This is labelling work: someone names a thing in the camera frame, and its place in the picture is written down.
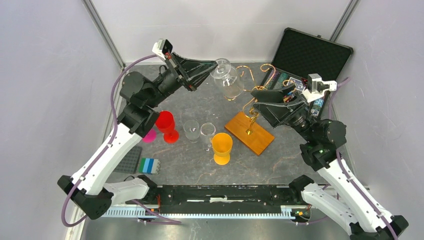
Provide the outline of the red wine glass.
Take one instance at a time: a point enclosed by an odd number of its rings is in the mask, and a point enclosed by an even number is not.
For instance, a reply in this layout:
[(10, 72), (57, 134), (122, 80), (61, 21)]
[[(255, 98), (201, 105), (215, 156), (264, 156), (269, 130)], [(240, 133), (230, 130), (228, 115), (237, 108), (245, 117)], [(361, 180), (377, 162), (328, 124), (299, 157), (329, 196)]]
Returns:
[(163, 140), (168, 144), (174, 144), (179, 139), (176, 130), (174, 116), (169, 111), (161, 111), (155, 122), (157, 129), (163, 134)]

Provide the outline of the clear textured glass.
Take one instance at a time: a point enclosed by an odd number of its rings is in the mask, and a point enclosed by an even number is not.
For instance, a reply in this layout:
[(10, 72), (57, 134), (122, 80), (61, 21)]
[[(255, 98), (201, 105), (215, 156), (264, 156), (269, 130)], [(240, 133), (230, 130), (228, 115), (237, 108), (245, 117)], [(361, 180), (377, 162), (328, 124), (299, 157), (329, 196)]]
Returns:
[(199, 130), (199, 123), (196, 120), (187, 120), (183, 124), (183, 130), (186, 138), (191, 143), (196, 143), (199, 140), (200, 137), (200, 130)]

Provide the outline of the clear glass back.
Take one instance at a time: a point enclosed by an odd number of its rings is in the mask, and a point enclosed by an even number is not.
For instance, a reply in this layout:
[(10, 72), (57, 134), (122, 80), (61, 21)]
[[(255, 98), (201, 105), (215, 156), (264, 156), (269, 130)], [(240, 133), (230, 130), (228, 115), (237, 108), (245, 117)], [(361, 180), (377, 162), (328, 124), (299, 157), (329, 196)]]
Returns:
[(200, 138), (203, 144), (203, 149), (207, 153), (211, 153), (212, 150), (212, 138), (216, 133), (216, 127), (211, 122), (206, 122), (200, 127)]

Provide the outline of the yellow wine glass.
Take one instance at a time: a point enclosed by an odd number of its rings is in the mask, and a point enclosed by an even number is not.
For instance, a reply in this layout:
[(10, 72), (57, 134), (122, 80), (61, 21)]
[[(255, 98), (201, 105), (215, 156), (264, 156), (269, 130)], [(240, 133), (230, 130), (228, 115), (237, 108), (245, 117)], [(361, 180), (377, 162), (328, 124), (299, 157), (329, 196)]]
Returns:
[(230, 154), (233, 147), (232, 137), (224, 132), (217, 133), (212, 138), (213, 159), (218, 165), (226, 165), (230, 162)]

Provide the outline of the pink wine glass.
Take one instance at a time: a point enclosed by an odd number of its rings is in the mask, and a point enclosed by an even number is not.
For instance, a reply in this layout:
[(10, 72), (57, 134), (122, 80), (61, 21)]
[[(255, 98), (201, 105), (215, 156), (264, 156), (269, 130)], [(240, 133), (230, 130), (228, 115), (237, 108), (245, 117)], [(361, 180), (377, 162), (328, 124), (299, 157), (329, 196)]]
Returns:
[(151, 129), (146, 136), (142, 139), (144, 143), (152, 143), (157, 138), (157, 132), (155, 129)]

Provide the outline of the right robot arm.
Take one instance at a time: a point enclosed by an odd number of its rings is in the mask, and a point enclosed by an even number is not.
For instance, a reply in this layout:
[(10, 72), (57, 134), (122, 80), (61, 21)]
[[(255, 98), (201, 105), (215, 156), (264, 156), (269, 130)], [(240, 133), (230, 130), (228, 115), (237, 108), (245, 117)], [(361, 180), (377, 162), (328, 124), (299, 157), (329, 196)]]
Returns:
[(323, 177), (338, 193), (335, 198), (311, 178), (302, 175), (290, 183), (289, 199), (306, 202), (336, 222), (352, 240), (396, 240), (408, 227), (402, 215), (393, 215), (379, 204), (358, 181), (341, 157), (346, 143), (346, 126), (331, 119), (310, 115), (309, 105), (322, 98), (331, 86), (296, 90), (294, 84), (280, 89), (256, 87), (253, 109), (272, 127), (287, 125), (305, 139), (300, 145), (304, 162)]

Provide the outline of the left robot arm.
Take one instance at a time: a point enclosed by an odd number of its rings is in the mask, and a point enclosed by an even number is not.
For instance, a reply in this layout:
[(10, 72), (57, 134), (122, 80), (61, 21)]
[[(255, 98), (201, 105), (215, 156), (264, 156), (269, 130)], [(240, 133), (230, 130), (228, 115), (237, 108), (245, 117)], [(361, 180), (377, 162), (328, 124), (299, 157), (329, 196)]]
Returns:
[(215, 60), (195, 60), (166, 53), (165, 70), (155, 79), (125, 69), (117, 81), (126, 106), (114, 114), (113, 127), (95, 154), (73, 175), (63, 175), (57, 184), (67, 201), (76, 204), (89, 219), (104, 215), (114, 205), (132, 200), (153, 203), (157, 198), (154, 183), (145, 176), (117, 183), (107, 179), (123, 157), (139, 143), (156, 123), (155, 108), (180, 88), (195, 91), (217, 67)]

